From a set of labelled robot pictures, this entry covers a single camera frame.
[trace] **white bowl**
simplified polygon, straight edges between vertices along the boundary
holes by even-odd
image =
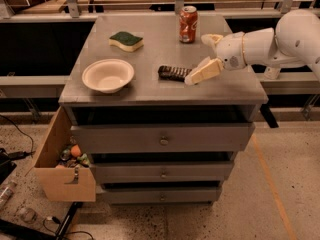
[[[82,74],[82,81],[92,90],[114,93],[129,83],[133,75],[134,69],[128,62],[108,59],[88,66]]]

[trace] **yellow sponge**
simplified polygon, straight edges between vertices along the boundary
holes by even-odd
[[[143,46],[143,38],[120,31],[109,38],[109,45],[114,45],[126,52],[134,52]]]

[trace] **bowl rim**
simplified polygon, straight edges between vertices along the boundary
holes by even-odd
[[[101,64],[101,63],[108,63],[108,62],[116,62],[116,63],[121,63],[121,64],[125,64],[127,66],[127,69],[129,71],[129,77],[128,79],[123,82],[122,85],[120,85],[119,87],[117,88],[97,88],[95,86],[92,86],[90,85],[86,80],[86,76],[88,75],[88,72],[93,68],[95,67],[96,65],[98,64]],[[96,90],[96,91],[101,91],[101,92],[109,92],[109,91],[117,91],[117,90],[120,90],[123,86],[125,86],[126,84],[128,84],[132,78],[134,76],[134,68],[133,66],[125,61],[125,60],[120,60],[120,59],[104,59],[104,60],[98,60],[98,61],[95,61],[93,62],[92,64],[90,64],[89,66],[87,66],[83,73],[82,73],[82,82],[85,86],[87,86],[89,89],[92,89],[92,90]]]

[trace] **red can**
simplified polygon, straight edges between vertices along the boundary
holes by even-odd
[[[180,33],[179,40],[182,43],[192,43],[196,39],[198,22],[197,8],[184,6],[180,11]]]

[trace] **bottle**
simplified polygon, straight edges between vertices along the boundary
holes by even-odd
[[[6,202],[13,195],[17,186],[17,182],[11,179],[7,184],[0,186],[0,210],[5,206]]]

